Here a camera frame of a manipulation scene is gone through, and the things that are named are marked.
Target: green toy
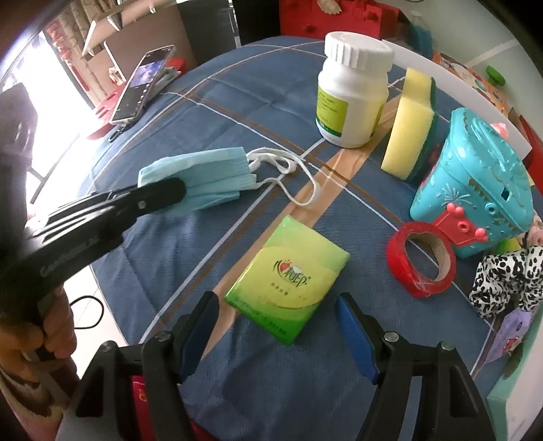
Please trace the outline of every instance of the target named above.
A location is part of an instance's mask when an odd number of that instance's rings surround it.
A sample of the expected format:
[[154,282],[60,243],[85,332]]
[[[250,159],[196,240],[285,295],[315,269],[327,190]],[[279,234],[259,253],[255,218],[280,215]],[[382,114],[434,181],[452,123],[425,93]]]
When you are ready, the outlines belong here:
[[506,79],[502,76],[500,72],[494,69],[492,66],[487,66],[488,82],[496,87],[497,85],[505,86]]
[[521,249],[522,247],[520,246],[520,243],[516,237],[512,237],[511,239],[506,239],[500,242],[498,248],[496,249],[496,254],[511,253],[512,251],[520,251]]

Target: purple fabric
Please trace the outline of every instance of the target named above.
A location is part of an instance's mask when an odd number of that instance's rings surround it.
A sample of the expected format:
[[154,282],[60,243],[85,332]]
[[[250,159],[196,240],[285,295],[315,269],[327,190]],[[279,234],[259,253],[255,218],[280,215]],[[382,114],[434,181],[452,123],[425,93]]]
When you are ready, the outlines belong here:
[[530,327],[532,312],[515,309],[503,319],[502,327],[488,352],[485,364],[491,363],[515,349]]

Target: red box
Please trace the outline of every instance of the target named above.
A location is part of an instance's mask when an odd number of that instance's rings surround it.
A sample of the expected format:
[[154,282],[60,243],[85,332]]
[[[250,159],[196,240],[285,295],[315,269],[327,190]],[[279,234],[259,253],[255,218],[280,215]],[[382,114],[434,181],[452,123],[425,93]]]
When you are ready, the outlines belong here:
[[279,0],[281,35],[323,39],[336,30],[357,32],[377,39],[392,38],[398,32],[402,12],[373,0],[337,0],[342,12],[327,14],[317,0]]
[[535,182],[536,187],[543,194],[543,141],[521,115],[519,116],[522,128],[526,133],[532,150],[524,158],[524,165]]

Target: tissue pack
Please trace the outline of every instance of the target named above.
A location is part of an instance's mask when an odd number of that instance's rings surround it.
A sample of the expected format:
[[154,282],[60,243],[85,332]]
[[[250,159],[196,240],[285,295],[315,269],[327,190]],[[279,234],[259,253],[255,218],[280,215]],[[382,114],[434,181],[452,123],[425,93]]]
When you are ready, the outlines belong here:
[[349,253],[286,216],[225,301],[290,345],[335,282]]

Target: blue face mask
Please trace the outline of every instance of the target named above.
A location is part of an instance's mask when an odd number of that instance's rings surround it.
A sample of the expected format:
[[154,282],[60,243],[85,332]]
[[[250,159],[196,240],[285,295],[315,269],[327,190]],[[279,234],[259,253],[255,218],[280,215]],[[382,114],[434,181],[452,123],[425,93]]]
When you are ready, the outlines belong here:
[[[300,165],[313,183],[313,196],[300,203],[278,178],[256,182],[256,175],[252,172],[260,167],[262,161],[271,163],[282,174],[293,173]],[[187,194],[171,208],[181,215],[238,199],[240,191],[254,190],[268,182],[278,184],[287,197],[300,206],[313,203],[320,190],[302,158],[291,152],[269,148],[256,149],[247,155],[243,147],[232,147],[164,157],[140,170],[138,186],[166,178],[179,178],[185,183]]]

